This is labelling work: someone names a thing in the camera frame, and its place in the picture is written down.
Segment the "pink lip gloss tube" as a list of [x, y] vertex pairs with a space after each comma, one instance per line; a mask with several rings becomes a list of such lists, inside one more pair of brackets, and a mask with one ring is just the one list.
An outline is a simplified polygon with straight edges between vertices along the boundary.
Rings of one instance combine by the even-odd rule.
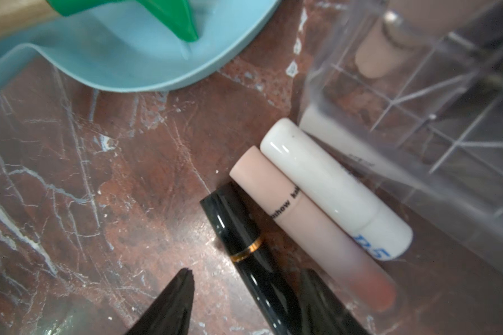
[[232, 167], [231, 178], [337, 284], [370, 311], [394, 308], [391, 277], [256, 147]]

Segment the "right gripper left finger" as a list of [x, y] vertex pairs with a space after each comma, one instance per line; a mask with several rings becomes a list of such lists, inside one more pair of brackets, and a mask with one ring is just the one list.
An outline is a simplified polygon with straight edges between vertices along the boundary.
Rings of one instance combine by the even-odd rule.
[[126, 335], [188, 334], [194, 289], [193, 272], [182, 268]]

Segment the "black gold band lipstick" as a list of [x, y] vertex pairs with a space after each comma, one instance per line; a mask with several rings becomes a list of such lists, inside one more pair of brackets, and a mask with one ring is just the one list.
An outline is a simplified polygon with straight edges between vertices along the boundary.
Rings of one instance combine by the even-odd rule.
[[256, 222], [227, 183], [200, 201], [216, 236], [274, 334], [301, 334], [300, 303]]

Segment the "white lip balm tube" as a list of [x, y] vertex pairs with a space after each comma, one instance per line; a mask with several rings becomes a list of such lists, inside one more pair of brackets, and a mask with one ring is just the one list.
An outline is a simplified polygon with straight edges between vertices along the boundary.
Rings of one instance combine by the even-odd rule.
[[290, 119], [272, 126], [260, 150], [374, 259], [411, 247], [411, 227]]

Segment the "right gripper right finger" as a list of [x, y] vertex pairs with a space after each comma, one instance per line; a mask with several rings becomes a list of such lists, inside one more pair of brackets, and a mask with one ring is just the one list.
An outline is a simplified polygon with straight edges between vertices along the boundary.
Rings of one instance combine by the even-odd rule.
[[313, 269], [300, 273], [302, 334], [369, 335]]

